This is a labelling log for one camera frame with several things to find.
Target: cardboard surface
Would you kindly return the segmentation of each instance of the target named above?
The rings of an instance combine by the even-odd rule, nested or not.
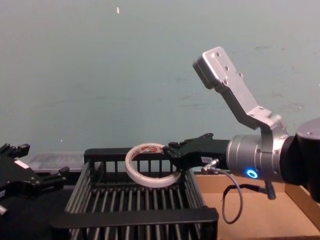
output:
[[[222,218],[222,193],[204,193],[203,198],[220,215],[218,239],[320,236],[319,230],[285,192],[278,192],[275,200],[261,193],[244,193],[242,215],[231,225]],[[225,204],[226,217],[231,220],[239,209],[239,194],[229,193]]]
[[[219,240],[320,240],[320,231],[308,218],[309,215],[287,194],[288,187],[285,184],[274,184],[275,200],[269,200],[262,193],[244,190],[242,215],[237,222],[229,225],[222,216],[222,192],[232,184],[230,179],[223,175],[197,175],[196,179],[206,204],[216,208],[219,213]],[[264,186],[263,181],[242,177],[236,179],[239,184]],[[300,196],[300,202],[304,202],[300,192],[293,192],[295,196]],[[228,220],[237,215],[239,206],[239,194],[236,190],[230,191],[225,201]]]
[[[320,230],[320,204],[312,200],[310,193],[303,186],[290,184],[285,185],[285,192]]]

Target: tape roll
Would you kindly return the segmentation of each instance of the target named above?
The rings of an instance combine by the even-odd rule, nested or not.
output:
[[[180,177],[180,172],[173,172],[165,177],[148,177],[139,173],[133,166],[132,160],[135,156],[142,153],[161,153],[163,154],[164,145],[158,143],[144,143],[133,147],[125,156],[125,170],[129,177],[136,183],[149,188],[163,188],[174,184]]]

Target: metal rod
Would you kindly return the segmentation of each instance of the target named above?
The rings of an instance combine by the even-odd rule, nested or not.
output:
[[[175,201],[174,201],[174,196],[173,196],[173,193],[172,193],[172,189],[169,189],[169,195],[170,195],[171,207],[172,207],[172,209],[176,209],[176,207],[175,207]],[[178,225],[178,224],[175,224],[175,225],[174,225],[174,228],[175,228],[176,238],[177,238],[178,240],[181,240],[181,233],[180,233],[179,225]]]
[[[195,208],[195,202],[194,200],[192,200],[192,197],[191,197],[191,194],[190,194],[190,191],[189,191],[189,188],[188,188],[188,185],[186,182],[184,182],[184,190],[185,190],[185,195],[186,195],[186,199],[188,201],[188,204],[189,204],[189,207],[191,209],[194,209]],[[198,239],[200,239],[200,224],[195,224],[195,232],[196,232],[196,235],[198,237]]]
[[[112,182],[112,183],[96,183],[95,186],[97,188],[130,188],[130,187],[136,187],[137,183],[136,182]]]
[[[197,207],[202,207],[201,203],[200,203],[200,200],[199,200],[199,196],[196,193],[196,190],[195,190],[192,182],[189,180],[189,177],[187,175],[185,175],[185,179],[186,179],[186,182],[188,183],[188,186],[189,186],[189,189],[190,189],[190,193],[193,195],[194,203],[197,205]]]
[[[103,161],[102,165],[103,165],[104,183],[107,183],[107,164],[105,161]]]
[[[91,209],[92,213],[94,213],[96,211],[96,207],[97,207],[97,203],[98,203],[98,200],[99,200],[99,196],[100,196],[100,191],[98,191],[96,196],[95,196],[95,200],[94,200],[94,203],[93,203],[93,206],[92,206],[92,209]],[[90,230],[90,228],[86,229],[86,233],[87,234],[89,234],[89,230]]]
[[[148,160],[148,176],[151,176],[151,160]]]
[[[76,211],[76,213],[85,213],[87,211],[87,208],[88,208],[88,205],[89,205],[89,202],[90,202],[90,199],[91,199],[91,196],[92,196],[92,193],[90,191],[90,187],[88,187],[86,193],[85,193],[85,197],[84,199],[86,199],[86,201],[82,201],[82,204],[79,205],[79,209]],[[71,230],[71,235],[72,235],[72,238],[71,240],[76,240],[78,239],[78,235],[79,235],[79,231],[80,229],[73,229]]]
[[[157,198],[157,191],[153,189],[153,206],[154,210],[158,210],[158,198]],[[155,225],[155,236],[157,240],[160,240],[160,226]]]
[[[96,166],[95,166],[95,162],[92,161],[92,159],[89,159],[88,161],[89,161],[90,176],[92,178],[91,186],[95,187],[95,185],[96,185]]]
[[[130,181],[131,181],[131,178],[129,177],[128,174],[125,175],[125,181],[126,181],[127,183],[130,183]]]
[[[181,208],[181,209],[184,209],[184,203],[183,203],[183,201],[182,201],[180,189],[179,189],[178,187],[176,188],[176,194],[178,195],[178,199],[179,199],[179,203],[180,203],[180,208]],[[183,232],[184,232],[184,234],[187,234],[188,240],[191,240],[190,228],[189,228],[189,227],[185,227]]]
[[[114,162],[115,182],[118,182],[118,161]]]
[[[149,210],[149,189],[145,189],[145,210]],[[151,234],[150,234],[150,226],[147,225],[146,228],[146,239],[150,240],[151,239]]]
[[[121,212],[123,210],[124,207],[124,198],[125,198],[125,191],[121,191],[121,195],[120,195],[120,204],[119,204],[119,212]],[[114,239],[118,239],[118,235],[120,235],[120,239],[121,239],[121,231],[120,228],[116,228],[115,229],[115,237]]]
[[[128,200],[128,211],[131,211],[132,208],[132,190],[129,191],[129,200]],[[130,226],[127,226],[125,228],[125,240],[129,240],[130,236]]]
[[[205,205],[204,197],[201,194],[201,190],[199,188],[199,185],[198,185],[198,182],[196,180],[195,174],[191,169],[189,169],[189,171],[188,171],[188,177],[190,178],[191,185],[193,186],[194,190],[197,192],[197,196],[199,198],[199,202],[201,203],[202,206]]]
[[[161,189],[161,198],[162,198],[162,205],[163,210],[167,209],[167,203],[166,203],[166,196],[165,196],[165,190]],[[165,239],[169,239],[169,225],[165,225]]]
[[[191,228],[193,227],[193,225],[191,223],[185,223],[182,227],[183,227],[182,239],[192,240]]]
[[[140,211],[140,189],[136,192],[136,210]],[[140,226],[137,227],[138,240],[140,239]]]
[[[189,192],[189,188],[188,188],[188,185],[187,185],[186,182],[184,182],[184,186],[185,186],[184,191],[185,191],[185,195],[186,195],[186,199],[187,199],[187,201],[188,201],[189,207],[190,207],[191,209],[194,209],[194,208],[195,208],[195,205],[194,205],[194,203],[193,203],[193,201],[192,201],[192,199],[191,199],[190,192]]]
[[[82,202],[83,197],[87,189],[90,187],[90,177],[88,177],[83,185],[79,188],[79,194],[77,194],[73,200],[73,204],[69,207],[69,212],[74,213],[78,208],[79,204]]]
[[[89,163],[86,162],[83,170],[79,176],[79,180],[78,182],[75,184],[75,187],[72,191],[72,194],[70,196],[70,199],[65,207],[65,211],[69,212],[71,210],[71,207],[74,205],[75,199],[76,197],[80,194],[81,190],[86,182],[86,180],[88,179],[88,175],[89,175]]]
[[[88,204],[85,204],[86,202],[89,203],[90,197],[91,197],[91,185],[90,185],[90,178],[88,177],[87,182],[85,184],[85,187],[83,188],[81,194],[77,197],[77,200],[75,201],[75,205],[71,209],[71,213],[81,213],[86,212],[86,209],[88,207]],[[78,238],[80,229],[72,229],[71,230],[71,239],[75,240]]]
[[[105,190],[104,196],[103,196],[103,201],[102,201],[102,207],[101,207],[101,211],[100,211],[102,213],[105,211],[107,197],[108,197],[108,191]],[[100,240],[104,240],[105,239],[105,228],[104,227],[98,227],[95,230],[95,234],[94,234],[93,240],[98,240],[99,234],[100,234]]]
[[[117,195],[117,192],[113,191],[111,205],[110,205],[110,213],[114,211],[116,195]],[[107,227],[105,230],[105,238],[104,238],[105,240],[109,239],[109,233],[110,233],[110,227]]]
[[[162,177],[162,160],[159,160],[159,176]]]

